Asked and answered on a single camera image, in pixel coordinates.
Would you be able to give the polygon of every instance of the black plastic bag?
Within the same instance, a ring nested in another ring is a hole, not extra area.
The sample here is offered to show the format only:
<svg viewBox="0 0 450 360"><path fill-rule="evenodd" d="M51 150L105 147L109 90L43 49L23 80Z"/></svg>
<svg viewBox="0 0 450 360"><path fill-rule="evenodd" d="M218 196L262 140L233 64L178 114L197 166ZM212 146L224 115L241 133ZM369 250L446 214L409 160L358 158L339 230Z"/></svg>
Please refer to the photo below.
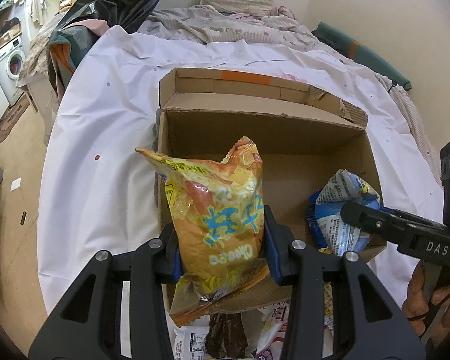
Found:
<svg viewBox="0 0 450 360"><path fill-rule="evenodd" d="M52 62L52 55L47 53L48 60L48 79L55 92L60 96L58 86L64 90L73 72L86 53L95 44L98 37L84 26L72 28L64 27L85 19L106 20L109 27L119 25L128 33L138 30L140 25L154 10L159 0L77 0L60 23L53 30L48 46L57 43L69 43L67 48L69 55L56 58Z"/></svg>

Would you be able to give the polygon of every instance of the yellow snack bag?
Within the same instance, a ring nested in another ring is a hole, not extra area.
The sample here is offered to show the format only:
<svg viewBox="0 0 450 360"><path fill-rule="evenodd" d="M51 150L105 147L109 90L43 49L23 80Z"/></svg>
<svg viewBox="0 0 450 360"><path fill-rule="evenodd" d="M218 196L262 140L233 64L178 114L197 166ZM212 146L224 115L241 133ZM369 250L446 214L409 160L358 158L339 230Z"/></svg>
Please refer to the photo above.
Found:
<svg viewBox="0 0 450 360"><path fill-rule="evenodd" d="M263 241L262 159L240 139L221 162L171 158L136 149L160 174L172 215L184 275L170 316L183 326L268 274L258 259Z"/></svg>

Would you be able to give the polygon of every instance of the cardboard box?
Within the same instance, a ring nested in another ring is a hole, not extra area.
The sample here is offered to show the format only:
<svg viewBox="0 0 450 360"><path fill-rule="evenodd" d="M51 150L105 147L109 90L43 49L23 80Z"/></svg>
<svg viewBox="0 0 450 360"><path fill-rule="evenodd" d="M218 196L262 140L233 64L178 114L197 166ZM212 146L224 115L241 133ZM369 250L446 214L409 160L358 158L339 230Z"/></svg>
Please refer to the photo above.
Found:
<svg viewBox="0 0 450 360"><path fill-rule="evenodd" d="M313 86L244 72L176 68L160 81L158 151L176 158L222 161L242 136L263 159L263 201L278 223L311 243L305 220L307 198L338 169L347 169L380 192L367 115ZM158 188L160 226L172 221L162 180ZM386 246L374 235L361 256L369 261ZM168 306L174 286L167 287ZM212 312L237 312L288 299L290 287L269 277Z"/></svg>

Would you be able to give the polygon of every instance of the floor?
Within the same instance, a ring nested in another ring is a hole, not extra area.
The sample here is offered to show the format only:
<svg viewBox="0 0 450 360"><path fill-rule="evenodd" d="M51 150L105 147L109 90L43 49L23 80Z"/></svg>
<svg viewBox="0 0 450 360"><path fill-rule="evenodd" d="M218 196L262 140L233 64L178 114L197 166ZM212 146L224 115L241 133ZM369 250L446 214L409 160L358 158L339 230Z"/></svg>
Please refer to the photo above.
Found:
<svg viewBox="0 0 450 360"><path fill-rule="evenodd" d="M44 123L31 106L0 143L0 324L28 353L47 317L37 276L36 223L47 148ZM19 188L11 183L22 178ZM23 212L26 218L20 224Z"/></svg>

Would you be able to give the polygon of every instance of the silver bolt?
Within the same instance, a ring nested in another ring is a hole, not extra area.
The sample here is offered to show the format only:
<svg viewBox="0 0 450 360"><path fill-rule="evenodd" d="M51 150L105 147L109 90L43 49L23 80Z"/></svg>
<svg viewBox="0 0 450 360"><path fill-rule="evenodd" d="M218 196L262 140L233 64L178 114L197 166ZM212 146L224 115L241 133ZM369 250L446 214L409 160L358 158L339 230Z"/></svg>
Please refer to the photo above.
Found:
<svg viewBox="0 0 450 360"><path fill-rule="evenodd" d="M108 252L106 250L101 250L101 251L97 252L97 254L95 255L95 258L98 261L104 261L108 258Z"/></svg>
<svg viewBox="0 0 450 360"><path fill-rule="evenodd" d="M305 249L306 243L303 242L301 239L294 239L292 241L292 247L293 249Z"/></svg>
<svg viewBox="0 0 450 360"><path fill-rule="evenodd" d="M152 238L149 242L148 242L148 246L150 246L152 249L158 249L162 246L163 242L161 239L159 238Z"/></svg>
<svg viewBox="0 0 450 360"><path fill-rule="evenodd" d="M355 261L358 261L359 255L357 253L355 253L354 251L348 251L347 253L345 253L345 258L348 261L351 261L354 263Z"/></svg>

